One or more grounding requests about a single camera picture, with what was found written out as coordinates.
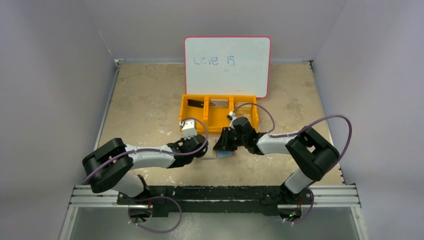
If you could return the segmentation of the black credit card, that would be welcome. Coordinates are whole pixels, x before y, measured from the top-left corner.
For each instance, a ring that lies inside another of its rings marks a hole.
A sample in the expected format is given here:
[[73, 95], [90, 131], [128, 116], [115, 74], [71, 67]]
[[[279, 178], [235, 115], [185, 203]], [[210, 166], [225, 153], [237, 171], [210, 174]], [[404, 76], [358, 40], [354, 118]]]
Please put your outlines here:
[[189, 107], [203, 109], [204, 108], [204, 101], [203, 100], [196, 100], [196, 99], [188, 99], [187, 105]]

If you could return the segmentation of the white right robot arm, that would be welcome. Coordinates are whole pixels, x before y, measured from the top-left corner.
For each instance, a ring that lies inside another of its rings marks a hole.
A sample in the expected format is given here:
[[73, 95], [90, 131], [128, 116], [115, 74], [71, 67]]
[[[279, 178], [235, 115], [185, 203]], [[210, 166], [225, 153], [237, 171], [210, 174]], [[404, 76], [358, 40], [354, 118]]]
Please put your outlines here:
[[223, 127], [213, 149], [234, 152], [244, 147], [253, 155], [290, 155], [298, 169], [280, 186], [285, 195], [297, 195], [320, 181], [339, 161], [339, 151], [312, 127], [298, 133], [272, 135], [257, 132], [246, 117], [236, 117]]

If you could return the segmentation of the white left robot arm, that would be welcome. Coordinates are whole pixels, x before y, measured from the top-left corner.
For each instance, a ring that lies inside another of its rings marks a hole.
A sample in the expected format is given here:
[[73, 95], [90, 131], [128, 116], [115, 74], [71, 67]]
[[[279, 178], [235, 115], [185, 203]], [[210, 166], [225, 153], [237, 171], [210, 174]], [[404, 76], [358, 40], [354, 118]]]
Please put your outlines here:
[[208, 140], [201, 134], [181, 138], [159, 147], [140, 147], [125, 144], [121, 138], [113, 138], [82, 160], [86, 177], [93, 193], [115, 190], [129, 197], [137, 197], [147, 191], [143, 177], [129, 172], [143, 168], [181, 168], [203, 157], [208, 150]]

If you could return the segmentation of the pink leather card holder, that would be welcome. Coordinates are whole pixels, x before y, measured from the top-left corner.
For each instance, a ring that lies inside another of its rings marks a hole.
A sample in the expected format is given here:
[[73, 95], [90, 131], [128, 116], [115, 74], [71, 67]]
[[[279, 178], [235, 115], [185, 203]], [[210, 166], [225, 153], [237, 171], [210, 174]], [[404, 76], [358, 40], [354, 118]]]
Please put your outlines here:
[[222, 158], [228, 158], [235, 154], [234, 151], [225, 151], [225, 150], [213, 150], [211, 152], [208, 152], [203, 157], [201, 157], [201, 160], [215, 160], [215, 159], [222, 159]]

